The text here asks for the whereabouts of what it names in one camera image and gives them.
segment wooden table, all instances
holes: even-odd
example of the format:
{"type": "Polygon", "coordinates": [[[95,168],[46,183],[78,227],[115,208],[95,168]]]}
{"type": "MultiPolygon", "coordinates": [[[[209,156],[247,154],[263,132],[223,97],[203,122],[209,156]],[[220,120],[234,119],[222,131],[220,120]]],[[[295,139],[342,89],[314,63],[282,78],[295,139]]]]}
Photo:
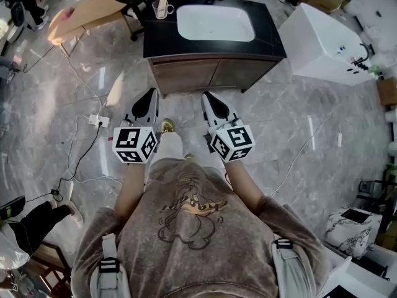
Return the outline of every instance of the wooden table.
{"type": "Polygon", "coordinates": [[[48,29],[48,40],[61,48],[69,57],[63,43],[70,38],[80,37],[85,31],[99,25],[123,19],[130,33],[132,30],[121,10],[124,3],[116,0],[82,0],[71,7],[62,9],[51,21],[48,29]],[[74,9],[73,13],[66,17],[65,14],[74,9]]]}

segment cartoon graphic print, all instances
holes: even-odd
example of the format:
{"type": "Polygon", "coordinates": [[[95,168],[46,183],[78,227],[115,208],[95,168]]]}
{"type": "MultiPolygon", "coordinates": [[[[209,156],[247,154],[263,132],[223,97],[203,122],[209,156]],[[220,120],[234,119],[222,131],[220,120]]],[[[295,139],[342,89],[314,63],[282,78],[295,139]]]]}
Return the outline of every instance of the cartoon graphic print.
{"type": "Polygon", "coordinates": [[[174,201],[159,211],[167,214],[159,220],[160,240],[173,243],[178,238],[192,250],[203,250],[211,243],[216,225],[223,223],[220,210],[228,202],[211,200],[199,187],[199,180],[193,174],[179,180],[174,201]],[[186,220],[189,220],[188,229],[180,226],[186,220]]]}

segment gray sweatshirt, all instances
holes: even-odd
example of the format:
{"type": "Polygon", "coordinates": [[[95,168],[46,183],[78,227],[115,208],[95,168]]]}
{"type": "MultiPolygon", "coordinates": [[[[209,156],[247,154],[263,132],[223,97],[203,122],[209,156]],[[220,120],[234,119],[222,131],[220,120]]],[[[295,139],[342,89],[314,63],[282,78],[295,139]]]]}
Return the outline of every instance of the gray sweatshirt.
{"type": "Polygon", "coordinates": [[[219,174],[192,161],[160,160],[132,216],[99,209],[76,254],[72,290],[90,297],[102,236],[117,236],[117,258],[132,297],[197,297],[211,292],[277,297],[274,233],[303,247],[317,289],[328,261],[322,243],[286,208],[265,198],[255,216],[219,174]]]}

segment white sink basin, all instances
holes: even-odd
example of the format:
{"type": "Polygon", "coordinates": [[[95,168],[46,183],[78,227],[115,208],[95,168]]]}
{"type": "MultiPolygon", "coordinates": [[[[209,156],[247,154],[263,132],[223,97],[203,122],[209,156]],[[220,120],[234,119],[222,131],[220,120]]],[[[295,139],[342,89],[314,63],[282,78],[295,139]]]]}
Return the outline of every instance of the white sink basin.
{"type": "Polygon", "coordinates": [[[247,12],[236,7],[188,5],[176,11],[178,32],[187,40],[254,40],[247,12]]]}

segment power strip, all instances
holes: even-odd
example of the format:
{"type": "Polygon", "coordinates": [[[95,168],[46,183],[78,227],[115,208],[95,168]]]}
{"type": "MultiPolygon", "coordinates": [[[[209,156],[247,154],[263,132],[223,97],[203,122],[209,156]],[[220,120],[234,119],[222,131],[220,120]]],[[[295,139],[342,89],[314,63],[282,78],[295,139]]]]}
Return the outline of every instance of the power strip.
{"type": "Polygon", "coordinates": [[[110,119],[108,117],[98,116],[98,115],[90,115],[88,123],[91,125],[98,126],[99,122],[102,122],[101,127],[109,127],[110,119]]]}

